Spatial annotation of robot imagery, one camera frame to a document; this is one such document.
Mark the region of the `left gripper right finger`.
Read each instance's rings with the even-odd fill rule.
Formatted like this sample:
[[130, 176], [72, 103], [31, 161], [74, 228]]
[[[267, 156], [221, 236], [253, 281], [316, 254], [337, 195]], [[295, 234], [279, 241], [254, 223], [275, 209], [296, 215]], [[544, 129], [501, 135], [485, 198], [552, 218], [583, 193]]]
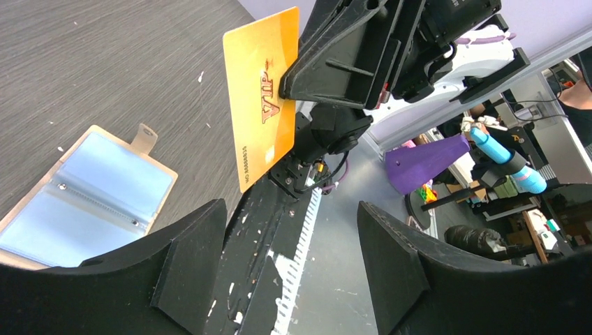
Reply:
[[363, 201], [357, 226], [379, 334], [591, 333], [588, 249], [545, 265], [509, 265]]

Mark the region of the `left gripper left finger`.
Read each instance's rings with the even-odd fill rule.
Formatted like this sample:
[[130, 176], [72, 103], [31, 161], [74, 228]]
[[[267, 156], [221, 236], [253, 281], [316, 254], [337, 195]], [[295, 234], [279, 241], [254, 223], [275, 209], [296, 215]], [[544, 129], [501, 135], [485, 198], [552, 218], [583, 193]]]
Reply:
[[226, 205], [73, 268], [1, 267], [2, 334], [201, 334], [212, 305]]

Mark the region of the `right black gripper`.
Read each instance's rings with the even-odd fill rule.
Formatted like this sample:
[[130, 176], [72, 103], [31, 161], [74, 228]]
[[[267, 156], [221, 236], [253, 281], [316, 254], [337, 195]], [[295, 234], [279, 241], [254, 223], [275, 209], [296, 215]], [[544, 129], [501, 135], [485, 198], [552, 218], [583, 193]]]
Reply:
[[500, 1], [317, 1], [279, 95], [355, 109], [385, 93], [418, 101], [456, 40], [500, 9]]

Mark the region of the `gold VIP credit card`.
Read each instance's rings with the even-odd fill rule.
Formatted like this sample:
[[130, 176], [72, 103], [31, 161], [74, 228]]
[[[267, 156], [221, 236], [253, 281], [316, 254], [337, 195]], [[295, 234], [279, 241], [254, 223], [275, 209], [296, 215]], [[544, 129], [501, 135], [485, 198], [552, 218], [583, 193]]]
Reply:
[[294, 146], [294, 100], [280, 97], [298, 56], [299, 8], [283, 10], [223, 35], [239, 189], [245, 193]]

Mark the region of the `beige card holder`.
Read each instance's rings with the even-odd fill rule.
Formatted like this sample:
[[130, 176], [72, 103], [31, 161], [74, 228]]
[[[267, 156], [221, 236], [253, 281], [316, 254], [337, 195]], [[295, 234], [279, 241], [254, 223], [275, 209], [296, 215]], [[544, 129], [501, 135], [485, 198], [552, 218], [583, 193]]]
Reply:
[[77, 267], [146, 236], [178, 175], [152, 158], [140, 124], [131, 142], [93, 125], [1, 220], [1, 263]]

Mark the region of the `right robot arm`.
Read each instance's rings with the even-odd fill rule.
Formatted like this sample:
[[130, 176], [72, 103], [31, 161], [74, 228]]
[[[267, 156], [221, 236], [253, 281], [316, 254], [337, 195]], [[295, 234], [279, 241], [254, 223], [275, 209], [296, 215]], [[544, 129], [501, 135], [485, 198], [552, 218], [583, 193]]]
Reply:
[[311, 101], [292, 153], [304, 163], [351, 150], [383, 94], [415, 103], [434, 92], [461, 35], [493, 24], [500, 1], [317, 1], [282, 77], [282, 98]]

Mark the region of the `purple cone tool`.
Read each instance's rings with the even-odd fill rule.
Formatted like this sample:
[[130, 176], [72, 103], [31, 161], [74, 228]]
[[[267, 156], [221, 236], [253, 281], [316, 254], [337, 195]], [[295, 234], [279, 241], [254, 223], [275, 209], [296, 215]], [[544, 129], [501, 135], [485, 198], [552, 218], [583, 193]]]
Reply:
[[384, 154], [387, 177], [402, 195], [412, 193], [446, 170], [471, 149], [463, 135], [399, 147]]

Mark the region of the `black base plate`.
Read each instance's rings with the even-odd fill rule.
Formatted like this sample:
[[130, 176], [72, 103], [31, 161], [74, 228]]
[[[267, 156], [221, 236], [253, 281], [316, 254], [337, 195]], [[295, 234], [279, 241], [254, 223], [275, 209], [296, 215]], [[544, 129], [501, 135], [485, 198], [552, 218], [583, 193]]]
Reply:
[[204, 334], [287, 334], [322, 192], [292, 198], [269, 178], [230, 220]]

